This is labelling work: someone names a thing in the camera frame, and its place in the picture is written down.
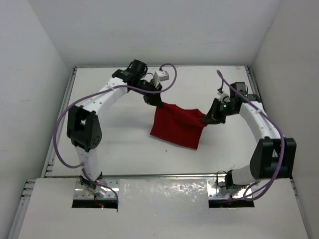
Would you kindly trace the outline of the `red t shirt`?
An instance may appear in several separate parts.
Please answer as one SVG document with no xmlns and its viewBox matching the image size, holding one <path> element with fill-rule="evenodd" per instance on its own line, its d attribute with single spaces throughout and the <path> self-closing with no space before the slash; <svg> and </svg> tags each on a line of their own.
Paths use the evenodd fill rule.
<svg viewBox="0 0 319 239">
<path fill-rule="evenodd" d="M 164 103 L 157 107 L 150 135 L 182 147 L 198 149 L 205 114 L 199 109 L 183 109 Z"/>
</svg>

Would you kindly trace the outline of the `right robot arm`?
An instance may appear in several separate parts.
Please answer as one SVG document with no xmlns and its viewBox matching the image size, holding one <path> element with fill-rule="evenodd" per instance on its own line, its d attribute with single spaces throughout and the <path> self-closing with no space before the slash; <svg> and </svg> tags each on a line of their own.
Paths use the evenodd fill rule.
<svg viewBox="0 0 319 239">
<path fill-rule="evenodd" d="M 229 93 L 218 89 L 218 95 L 202 122 L 224 124 L 228 116 L 240 115 L 257 143 L 248 165 L 226 173 L 224 187 L 235 189 L 274 175 L 278 179 L 291 178 L 297 143 L 293 138 L 281 137 L 267 120 L 259 96 L 250 94 L 243 82 L 231 84 Z"/>
</svg>

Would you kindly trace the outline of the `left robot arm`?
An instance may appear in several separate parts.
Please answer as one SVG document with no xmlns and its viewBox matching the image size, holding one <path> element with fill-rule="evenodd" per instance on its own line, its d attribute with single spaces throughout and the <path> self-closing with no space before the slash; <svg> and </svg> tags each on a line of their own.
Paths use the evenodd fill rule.
<svg viewBox="0 0 319 239">
<path fill-rule="evenodd" d="M 90 97 L 82 105 L 75 105 L 68 111 L 67 137 L 75 147 L 82 165 L 80 182 L 91 192 L 98 191 L 103 183 L 97 146 L 102 140 L 100 120 L 111 106 L 125 95 L 130 87 L 142 94 L 147 104 L 163 106 L 158 92 L 162 90 L 161 81 L 168 80 L 169 74 L 159 69 L 155 71 L 153 78 L 147 81 L 144 79 L 147 72 L 145 63 L 134 60 L 127 69 L 116 70 L 98 96 Z"/>
</svg>

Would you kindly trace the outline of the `white foam front panel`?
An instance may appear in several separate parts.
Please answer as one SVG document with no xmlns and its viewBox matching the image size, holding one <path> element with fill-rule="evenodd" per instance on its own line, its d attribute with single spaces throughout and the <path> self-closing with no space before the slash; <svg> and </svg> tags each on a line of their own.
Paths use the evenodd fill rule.
<svg viewBox="0 0 319 239">
<path fill-rule="evenodd" d="M 73 208 L 75 179 L 37 179 L 21 239 L 305 239 L 288 180 L 251 208 L 210 208 L 204 180 L 121 180 L 118 209 Z"/>
</svg>

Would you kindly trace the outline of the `right aluminium frame rail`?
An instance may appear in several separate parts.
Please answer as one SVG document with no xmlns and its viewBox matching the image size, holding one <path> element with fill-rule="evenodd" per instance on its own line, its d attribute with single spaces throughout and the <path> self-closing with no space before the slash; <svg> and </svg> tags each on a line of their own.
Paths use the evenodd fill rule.
<svg viewBox="0 0 319 239">
<path fill-rule="evenodd" d="M 249 80 L 249 84 L 250 84 L 250 88 L 253 94 L 256 94 L 261 102 L 262 101 L 262 95 L 261 95 L 261 85 L 260 82 L 258 81 L 254 71 L 249 67 L 249 66 L 245 66 L 245 70 L 246 70 L 246 74 Z"/>
</svg>

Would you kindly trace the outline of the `aluminium frame rail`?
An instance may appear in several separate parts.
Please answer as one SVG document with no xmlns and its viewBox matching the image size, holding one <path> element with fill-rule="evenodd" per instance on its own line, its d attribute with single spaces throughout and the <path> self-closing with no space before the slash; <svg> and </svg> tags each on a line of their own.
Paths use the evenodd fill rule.
<svg viewBox="0 0 319 239">
<path fill-rule="evenodd" d="M 69 80 L 67 83 L 67 87 L 66 87 L 66 90 L 65 90 L 65 93 L 63 96 L 63 100 L 61 103 L 61 107 L 60 107 L 60 110 L 58 113 L 58 117 L 62 114 L 63 110 L 68 106 L 68 103 L 69 103 L 69 100 L 71 97 L 71 93 L 72 93 L 72 89 L 73 89 L 73 85 L 74 85 L 74 80 L 75 80 L 77 69 L 78 69 L 78 67 L 76 66 L 71 71 L 71 74 L 70 74 L 70 77 L 69 77 Z M 54 165 L 54 157 L 55 157 L 55 150 L 54 150 L 53 137 L 52 137 L 40 178 L 45 178 L 47 176 L 48 172 L 49 173 L 52 172 L 53 165 Z"/>
<path fill-rule="evenodd" d="M 249 67 L 249 66 L 245 66 L 245 70 L 246 70 L 246 74 L 249 80 L 249 84 L 250 84 L 250 88 L 253 94 L 256 94 L 261 102 L 262 101 L 262 95 L 261 95 L 261 85 L 260 82 L 258 81 L 254 71 Z"/>
</svg>

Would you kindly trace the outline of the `front aluminium mounting rail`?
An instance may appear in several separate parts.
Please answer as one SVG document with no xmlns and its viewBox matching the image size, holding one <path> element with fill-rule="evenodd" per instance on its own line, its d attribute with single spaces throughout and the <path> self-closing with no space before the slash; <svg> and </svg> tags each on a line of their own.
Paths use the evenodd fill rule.
<svg viewBox="0 0 319 239">
<path fill-rule="evenodd" d="M 146 179 L 146 180 L 204 180 L 207 185 L 207 196 L 210 201 L 238 199 L 243 196 L 250 197 L 251 189 L 247 186 L 234 186 L 226 189 L 225 175 L 223 171 L 213 174 L 185 174 L 185 175 L 124 175 L 124 176 L 103 176 L 98 183 L 107 186 L 92 189 L 85 185 L 84 180 L 79 178 L 75 185 L 73 199 L 76 201 L 93 201 L 95 197 L 102 201 L 115 201 L 119 195 L 120 181 L 124 179 Z"/>
</svg>

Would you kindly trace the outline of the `left aluminium frame rail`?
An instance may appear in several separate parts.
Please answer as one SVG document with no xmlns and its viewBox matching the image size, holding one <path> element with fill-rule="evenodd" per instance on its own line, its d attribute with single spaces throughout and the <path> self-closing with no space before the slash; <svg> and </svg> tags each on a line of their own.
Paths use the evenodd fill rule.
<svg viewBox="0 0 319 239">
<path fill-rule="evenodd" d="M 66 87 L 66 90 L 65 90 L 65 93 L 63 96 L 63 100 L 61 103 L 61 107 L 60 107 L 60 110 L 58 113 L 58 117 L 62 114 L 63 110 L 68 106 L 68 103 L 69 103 L 69 100 L 71 97 L 71 93 L 72 93 L 72 89 L 73 89 L 73 85 L 74 85 L 74 80 L 75 80 L 77 69 L 78 69 L 78 67 L 76 66 L 71 71 L 71 74 L 70 74 L 70 77 L 69 77 L 69 80 L 67 83 L 67 87 Z M 52 172 L 53 165 L 54 165 L 54 157 L 55 157 L 55 150 L 54 150 L 53 137 L 52 137 L 40 178 L 45 178 L 47 176 L 48 172 L 49 173 Z"/>
</svg>

